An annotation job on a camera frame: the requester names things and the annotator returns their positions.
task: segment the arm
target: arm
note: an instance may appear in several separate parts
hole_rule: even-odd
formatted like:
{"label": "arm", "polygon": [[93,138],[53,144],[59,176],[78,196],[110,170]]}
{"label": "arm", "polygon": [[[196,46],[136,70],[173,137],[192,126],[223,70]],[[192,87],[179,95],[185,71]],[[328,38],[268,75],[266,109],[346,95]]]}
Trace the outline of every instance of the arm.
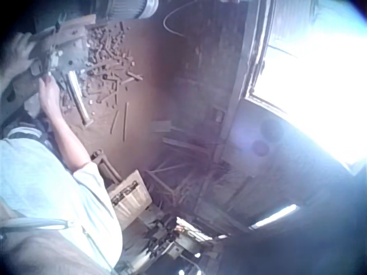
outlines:
{"label": "arm", "polygon": [[50,120],[65,165],[75,172],[91,162],[91,158],[61,114],[60,89],[54,78],[48,76],[45,81],[40,78],[39,82],[42,109]]}
{"label": "arm", "polygon": [[26,71],[32,64],[29,54],[36,45],[29,42],[30,33],[17,33],[4,47],[0,64],[0,97],[15,76]]}

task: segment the white wire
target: white wire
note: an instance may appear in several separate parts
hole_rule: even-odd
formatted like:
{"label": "white wire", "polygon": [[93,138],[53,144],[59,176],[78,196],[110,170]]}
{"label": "white wire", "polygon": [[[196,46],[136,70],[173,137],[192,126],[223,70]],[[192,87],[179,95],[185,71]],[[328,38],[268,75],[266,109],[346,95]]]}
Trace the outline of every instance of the white wire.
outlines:
{"label": "white wire", "polygon": [[186,4],[182,5],[181,7],[178,7],[177,9],[174,9],[173,11],[171,11],[171,12],[170,12],[166,17],[165,17],[165,19],[163,20],[163,27],[165,27],[165,29],[166,29],[168,32],[172,33],[172,34],[175,34],[175,35],[177,35],[177,36],[181,36],[181,37],[185,37],[182,33],[175,32],[174,30],[171,30],[169,27],[167,27],[167,25],[166,25],[166,21],[167,21],[167,19],[168,19],[172,14],[174,14],[174,13],[178,12],[179,10],[183,9],[184,7],[187,7],[187,6],[192,5],[193,3],[196,3],[197,1],[198,1],[198,0],[191,1],[191,2],[189,2],[189,3],[186,3]]}

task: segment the floor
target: floor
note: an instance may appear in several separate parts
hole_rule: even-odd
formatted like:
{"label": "floor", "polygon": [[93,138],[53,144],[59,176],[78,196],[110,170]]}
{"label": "floor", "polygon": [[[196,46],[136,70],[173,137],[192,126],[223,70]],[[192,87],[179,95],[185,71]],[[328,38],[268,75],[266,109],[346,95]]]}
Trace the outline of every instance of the floor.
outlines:
{"label": "floor", "polygon": [[[143,76],[143,81],[133,81],[119,88],[118,107],[112,109],[105,104],[95,103],[96,96],[85,100],[89,113],[94,113],[94,122],[85,128],[76,110],[68,113],[66,119],[74,133],[81,139],[89,153],[103,149],[109,161],[122,178],[135,169],[143,171],[157,157],[161,136],[150,132],[153,120],[166,118],[169,97],[165,94],[169,85],[169,73],[174,65],[165,49],[168,47],[168,33],[161,27],[160,20],[124,21],[126,36],[123,51],[130,51],[135,66],[131,71]],[[126,140],[123,142],[123,117],[125,103],[128,102]],[[120,114],[112,134],[110,129],[116,110]]]}

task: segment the hand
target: hand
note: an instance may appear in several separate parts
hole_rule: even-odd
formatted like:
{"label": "hand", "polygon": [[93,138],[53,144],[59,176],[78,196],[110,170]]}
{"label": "hand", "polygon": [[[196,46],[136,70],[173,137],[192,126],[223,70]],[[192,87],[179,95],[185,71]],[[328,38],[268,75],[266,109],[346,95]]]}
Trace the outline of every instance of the hand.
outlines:
{"label": "hand", "polygon": [[58,87],[53,76],[47,76],[45,81],[38,79],[40,84],[40,102],[42,110],[44,110],[47,117],[52,119],[62,118],[60,110],[60,88]]}
{"label": "hand", "polygon": [[29,60],[29,54],[36,43],[29,42],[30,36],[30,33],[17,33],[5,46],[1,64],[4,77],[13,79],[31,66],[33,60]]}

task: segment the person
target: person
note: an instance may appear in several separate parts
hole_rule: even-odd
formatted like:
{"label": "person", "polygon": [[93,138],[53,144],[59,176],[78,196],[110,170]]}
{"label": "person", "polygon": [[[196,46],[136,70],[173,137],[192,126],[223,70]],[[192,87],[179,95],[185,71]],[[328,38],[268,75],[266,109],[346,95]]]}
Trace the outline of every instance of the person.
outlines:
{"label": "person", "polygon": [[[32,64],[29,38],[17,34],[5,47],[1,94]],[[2,262],[15,274],[114,272],[122,232],[103,179],[63,118],[52,76],[39,79],[39,97],[56,144],[37,125],[0,141]]]}

